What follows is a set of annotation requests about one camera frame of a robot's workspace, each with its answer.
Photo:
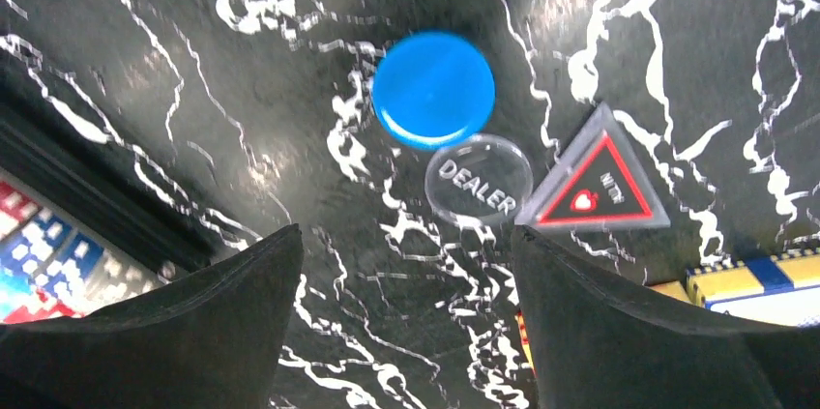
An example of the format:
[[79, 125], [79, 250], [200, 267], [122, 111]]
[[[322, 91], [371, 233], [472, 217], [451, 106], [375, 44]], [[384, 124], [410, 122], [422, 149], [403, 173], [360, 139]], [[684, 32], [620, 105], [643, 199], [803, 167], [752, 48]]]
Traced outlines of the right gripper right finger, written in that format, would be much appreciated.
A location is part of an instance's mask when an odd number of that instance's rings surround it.
[[511, 233], [542, 408], [815, 408], [819, 331], [710, 312]]

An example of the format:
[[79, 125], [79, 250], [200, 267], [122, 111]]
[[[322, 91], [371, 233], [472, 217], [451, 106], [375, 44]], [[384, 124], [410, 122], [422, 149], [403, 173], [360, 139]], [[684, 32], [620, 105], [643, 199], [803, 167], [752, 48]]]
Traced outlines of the blue card deck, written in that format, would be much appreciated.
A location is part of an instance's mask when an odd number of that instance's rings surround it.
[[690, 301], [711, 312], [788, 327], [819, 324], [819, 250], [687, 271]]

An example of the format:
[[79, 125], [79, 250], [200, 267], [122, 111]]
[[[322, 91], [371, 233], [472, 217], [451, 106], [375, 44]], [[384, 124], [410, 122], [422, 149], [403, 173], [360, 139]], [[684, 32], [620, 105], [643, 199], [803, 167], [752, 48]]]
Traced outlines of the triangular red black token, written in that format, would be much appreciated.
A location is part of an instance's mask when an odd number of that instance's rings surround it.
[[613, 111], [601, 103], [514, 223], [542, 233], [601, 232], [664, 228], [670, 219]]

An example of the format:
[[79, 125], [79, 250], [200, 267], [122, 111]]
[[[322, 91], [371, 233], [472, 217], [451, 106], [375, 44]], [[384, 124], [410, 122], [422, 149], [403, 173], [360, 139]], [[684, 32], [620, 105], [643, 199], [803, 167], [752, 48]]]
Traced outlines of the chip row far right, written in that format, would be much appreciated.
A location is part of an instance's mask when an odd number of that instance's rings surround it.
[[1, 322], [78, 318], [162, 286], [142, 264], [1, 182]]

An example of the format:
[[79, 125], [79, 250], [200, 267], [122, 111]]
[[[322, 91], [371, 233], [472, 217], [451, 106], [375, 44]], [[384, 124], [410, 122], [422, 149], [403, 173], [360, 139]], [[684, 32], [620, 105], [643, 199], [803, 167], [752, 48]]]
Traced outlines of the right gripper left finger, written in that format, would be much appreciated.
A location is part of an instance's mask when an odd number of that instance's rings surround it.
[[5, 408], [266, 408], [304, 260], [291, 224], [81, 317], [1, 329]]

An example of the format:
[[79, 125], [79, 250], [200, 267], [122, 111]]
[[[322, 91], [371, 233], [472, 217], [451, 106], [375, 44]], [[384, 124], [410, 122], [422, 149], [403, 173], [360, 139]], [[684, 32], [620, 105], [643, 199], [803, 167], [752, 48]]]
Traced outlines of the blue round chip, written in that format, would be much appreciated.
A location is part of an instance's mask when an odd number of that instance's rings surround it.
[[386, 51], [371, 86], [381, 126], [421, 150], [452, 146], [478, 133], [496, 100], [492, 69], [466, 39], [449, 32], [408, 36]]

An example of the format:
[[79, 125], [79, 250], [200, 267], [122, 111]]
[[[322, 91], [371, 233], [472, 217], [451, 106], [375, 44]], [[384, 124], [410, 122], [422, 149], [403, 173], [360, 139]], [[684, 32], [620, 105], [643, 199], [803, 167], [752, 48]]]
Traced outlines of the black poker chip case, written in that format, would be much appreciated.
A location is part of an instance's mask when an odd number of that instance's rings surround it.
[[151, 213], [128, 191], [119, 190], [95, 166], [61, 141], [24, 108], [30, 94], [1, 72], [1, 182], [6, 181], [50, 208], [109, 249], [126, 255], [159, 276], [162, 286], [82, 317], [67, 316], [3, 324], [71, 321], [105, 312], [134, 309], [153, 314], [191, 304], [201, 287], [184, 292], [183, 283], [215, 265], [214, 253], [193, 231]]

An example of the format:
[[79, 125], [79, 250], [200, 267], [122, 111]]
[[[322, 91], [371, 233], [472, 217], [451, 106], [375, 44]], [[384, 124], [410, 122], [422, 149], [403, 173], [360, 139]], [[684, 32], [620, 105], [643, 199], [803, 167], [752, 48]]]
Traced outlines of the clear dealer button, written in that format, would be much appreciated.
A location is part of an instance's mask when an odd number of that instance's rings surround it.
[[513, 219], [531, 195], [534, 177], [522, 150], [499, 135], [479, 133], [434, 153], [425, 171], [433, 213], [458, 227]]

